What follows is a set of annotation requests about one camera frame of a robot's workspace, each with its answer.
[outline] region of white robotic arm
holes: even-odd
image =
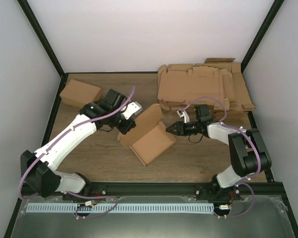
[[[212,179],[214,196],[218,196],[222,190],[233,187],[241,180],[254,174],[258,168],[258,161],[254,150],[245,137],[255,146],[260,157],[260,167],[263,171],[271,167],[271,159],[264,144],[263,138],[257,129],[239,130],[213,120],[209,113],[208,105],[194,107],[197,121],[190,121],[186,112],[179,110],[177,113],[184,121],[177,121],[169,126],[166,131],[174,135],[189,136],[198,133],[207,138],[219,140],[229,146],[231,165]]]
[[[77,147],[85,138],[95,133],[103,125],[116,127],[123,134],[136,126],[131,119],[142,107],[137,102],[130,102],[121,111],[103,120],[91,121],[108,114],[120,107],[126,99],[120,93],[110,90],[103,100],[84,106],[80,114],[59,135],[34,153],[25,151],[21,155],[22,173],[29,167],[31,161],[44,154],[38,165],[32,169],[25,181],[41,196],[46,197],[57,191],[81,192],[86,185],[86,178],[81,174],[58,172],[57,168],[63,159]]]

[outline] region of small cardboard box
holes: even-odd
[[[79,108],[100,99],[101,96],[101,88],[73,79],[68,82],[63,91],[60,93],[60,97],[64,104]]]
[[[176,142],[175,137],[165,131],[166,126],[161,119],[160,105],[153,104],[135,119],[135,128],[126,135],[118,135],[120,143],[129,146],[144,166]]]

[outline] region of open cardboard box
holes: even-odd
[[[172,146],[176,139],[165,131],[160,121],[162,111],[159,104],[152,104],[136,119],[136,127],[126,135],[119,134],[118,140],[123,146],[129,146],[144,166],[150,164],[160,154]]]

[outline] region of white wall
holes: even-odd
[[[298,0],[285,1],[244,76],[274,176],[298,223]]]
[[[40,146],[60,78],[16,0],[0,0],[0,237],[15,203],[20,155]]]
[[[273,0],[29,0],[65,72],[241,61]]]

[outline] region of wooden table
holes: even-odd
[[[155,73],[80,73],[70,74],[75,79],[99,86],[106,92],[113,88],[125,95],[136,86],[133,101],[147,109],[157,102],[157,77]],[[79,108],[60,104],[51,138],[68,126]],[[166,126],[179,120],[176,113],[164,112]],[[227,120],[227,124],[250,128],[248,118]],[[110,133],[97,131],[76,147],[59,166],[59,171],[79,172],[91,181],[139,182],[210,182],[213,175],[230,165],[228,146],[216,140],[203,138],[198,144],[187,137],[177,137],[177,142],[147,167],[143,166],[130,148],[117,140],[118,130]],[[253,179],[265,182],[261,173]]]

